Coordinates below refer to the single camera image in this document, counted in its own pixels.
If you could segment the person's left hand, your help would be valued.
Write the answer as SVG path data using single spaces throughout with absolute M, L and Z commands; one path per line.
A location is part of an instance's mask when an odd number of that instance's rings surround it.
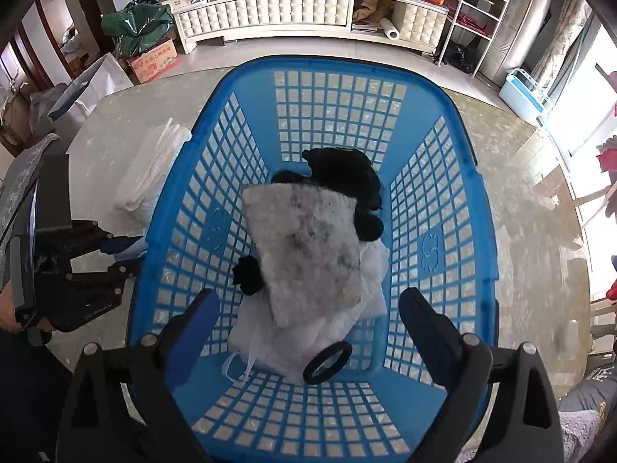
M 0 328 L 11 333 L 17 333 L 22 330 L 22 326 L 15 317 L 13 288 L 10 282 L 6 283 L 0 294 Z

